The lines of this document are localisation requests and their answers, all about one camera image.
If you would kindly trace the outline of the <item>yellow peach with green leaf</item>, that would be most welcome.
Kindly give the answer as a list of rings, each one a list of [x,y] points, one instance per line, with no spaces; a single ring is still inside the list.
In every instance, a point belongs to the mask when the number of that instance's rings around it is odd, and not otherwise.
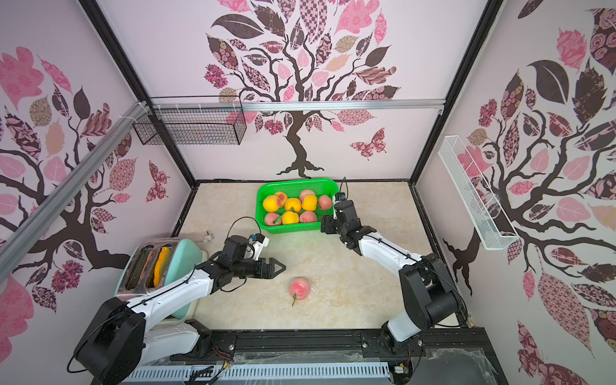
[[[285,202],[284,209],[286,212],[301,213],[303,206],[298,198],[288,198]]]

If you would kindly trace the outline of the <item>yellow peach with red spot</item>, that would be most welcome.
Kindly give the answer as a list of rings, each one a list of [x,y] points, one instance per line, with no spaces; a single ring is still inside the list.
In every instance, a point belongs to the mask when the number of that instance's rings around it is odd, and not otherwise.
[[[279,205],[284,206],[288,198],[287,195],[284,192],[276,192],[274,195],[278,198]]]

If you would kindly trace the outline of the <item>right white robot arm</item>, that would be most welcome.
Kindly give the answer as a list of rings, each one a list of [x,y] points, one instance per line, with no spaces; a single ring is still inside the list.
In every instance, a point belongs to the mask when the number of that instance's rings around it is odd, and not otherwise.
[[[343,193],[335,194],[333,213],[321,220],[321,232],[337,234],[346,248],[377,262],[399,279],[404,312],[384,324],[384,333],[391,341],[405,342],[465,309],[440,257],[406,250],[363,225],[354,202]]]

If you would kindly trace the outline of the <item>pink peach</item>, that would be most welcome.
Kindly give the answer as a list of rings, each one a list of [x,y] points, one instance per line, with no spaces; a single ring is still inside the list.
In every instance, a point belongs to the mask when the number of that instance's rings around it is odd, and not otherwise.
[[[302,224],[316,223],[318,221],[318,217],[315,212],[305,211],[301,213],[299,220]]]
[[[264,223],[266,226],[280,226],[282,224],[282,216],[278,213],[267,213],[264,218]]]
[[[293,298],[292,306],[303,301],[311,292],[311,283],[306,278],[296,278],[290,284],[290,295]]]
[[[303,200],[305,197],[314,196],[315,192],[311,189],[305,189],[300,193],[300,199]]]
[[[327,195],[322,195],[318,199],[319,208],[323,211],[327,211],[333,207],[333,201]]]

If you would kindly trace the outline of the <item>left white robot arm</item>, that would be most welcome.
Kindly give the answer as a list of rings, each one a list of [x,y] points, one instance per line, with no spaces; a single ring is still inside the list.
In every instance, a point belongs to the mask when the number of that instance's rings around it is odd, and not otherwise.
[[[153,328],[170,314],[228,285],[233,278],[273,279],[287,267],[274,258],[245,259],[225,267],[205,261],[190,274],[149,295],[104,302],[75,347],[70,361],[80,363],[100,384],[119,384],[140,365],[192,351],[197,327]]]

